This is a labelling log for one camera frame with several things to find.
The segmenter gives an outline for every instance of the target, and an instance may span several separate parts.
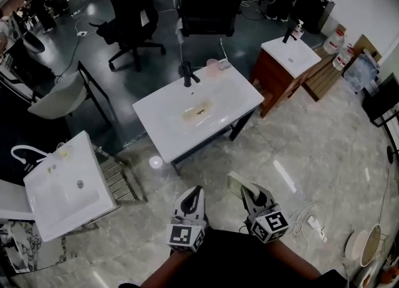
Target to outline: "white plug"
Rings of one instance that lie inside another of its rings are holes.
[[[70,16],[74,17],[76,16],[78,13],[80,12],[80,10],[76,10],[74,13],[72,13]]]
[[[80,31],[80,32],[78,32],[78,34],[76,34],[77,36],[80,36],[80,37],[85,37],[86,35],[87,35],[87,32],[86,31]]]
[[[327,237],[324,234],[323,229],[321,228],[321,225],[317,219],[314,219],[313,216],[309,216],[306,222],[310,226],[310,228],[316,230],[319,233],[319,237],[323,242],[327,242]]]

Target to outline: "plastic bottle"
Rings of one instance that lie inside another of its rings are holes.
[[[328,54],[336,54],[344,45],[344,42],[345,33],[343,33],[341,30],[336,30],[327,38],[327,40],[324,41],[323,49]]]
[[[332,65],[338,70],[341,71],[348,64],[348,62],[353,57],[353,47],[349,44],[346,48],[343,48],[337,57],[332,61]]]
[[[295,26],[295,29],[292,31],[292,35],[296,38],[296,39],[300,39],[300,37],[302,37],[304,31],[302,31],[302,25],[303,22],[301,20],[299,20],[299,23],[297,26]]]

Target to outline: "metal rack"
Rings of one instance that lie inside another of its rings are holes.
[[[132,183],[126,174],[126,170],[130,168],[130,164],[127,161],[121,158],[116,159],[115,157],[103,151],[101,147],[95,145],[93,145],[93,151],[95,154],[98,153],[99,155],[104,156],[107,160],[111,161],[110,165],[102,168],[102,173],[104,175],[105,181],[107,182],[107,186],[110,188],[113,198],[115,199],[117,207],[110,212],[87,222],[79,229],[70,231],[65,236],[94,231],[99,228],[96,224],[97,221],[118,211],[124,206],[141,205],[147,203],[146,199],[144,197],[143,199],[140,199],[133,189]]]

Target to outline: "black office chair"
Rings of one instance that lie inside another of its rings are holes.
[[[242,0],[178,0],[183,36],[190,34],[220,34],[232,36],[236,14]]]
[[[97,34],[102,36],[107,44],[119,43],[121,50],[108,61],[111,71],[115,71],[112,62],[129,50],[133,51],[137,71],[141,71],[138,47],[160,47],[161,54],[166,54],[162,44],[145,42],[152,39],[158,23],[158,13],[153,7],[153,0],[111,0],[111,3],[115,11],[114,20],[101,25],[90,23],[99,27]],[[145,25],[142,25],[143,12],[148,19]]]

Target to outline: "chrome faucet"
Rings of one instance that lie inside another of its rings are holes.
[[[283,40],[282,40],[283,43],[287,43],[287,41],[288,41],[288,39],[289,39],[290,36],[291,36],[295,41],[297,40],[297,38],[294,37],[294,36],[292,35],[292,31],[293,31],[293,29],[288,28],[288,30],[287,30],[287,32],[286,32],[286,34],[285,34],[285,36],[284,36],[284,38],[283,38]]]
[[[190,62],[183,62],[181,67],[183,68],[183,76],[185,77],[185,87],[191,86],[191,78],[193,78],[196,83],[200,82],[200,79],[191,71]]]

